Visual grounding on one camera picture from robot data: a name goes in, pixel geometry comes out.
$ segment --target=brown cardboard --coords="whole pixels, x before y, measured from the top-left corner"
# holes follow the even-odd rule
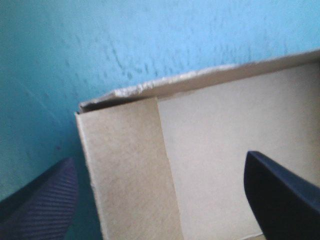
[[[244,195],[246,151],[320,186],[320,68],[303,64],[317,59],[204,70],[82,103],[89,112],[76,118],[104,238],[264,239]],[[150,96],[159,98],[126,103]]]
[[[77,115],[106,240],[182,240],[156,99]]]

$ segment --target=cardboard flap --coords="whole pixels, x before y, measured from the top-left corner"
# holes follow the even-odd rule
[[[106,240],[182,240],[155,98],[76,115]]]

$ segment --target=torn cardboard edge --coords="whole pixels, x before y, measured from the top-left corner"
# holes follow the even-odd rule
[[[169,96],[179,92],[197,90],[217,84],[267,74],[292,68],[301,64],[317,62],[320,49],[292,54],[247,64],[221,65],[190,71],[184,74],[163,77],[135,86],[120,88],[104,96],[79,104],[79,113],[121,105],[150,97]]]

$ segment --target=black object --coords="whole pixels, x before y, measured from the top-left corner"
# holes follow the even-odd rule
[[[320,240],[320,189],[315,185],[249,151],[244,190],[266,239]]]
[[[0,202],[0,240],[62,240],[77,198],[76,168],[67,158]]]

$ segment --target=blue wall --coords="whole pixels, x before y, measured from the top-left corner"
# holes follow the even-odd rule
[[[74,156],[80,200],[67,239],[101,239],[79,102],[318,47],[318,0],[0,0],[0,199]]]

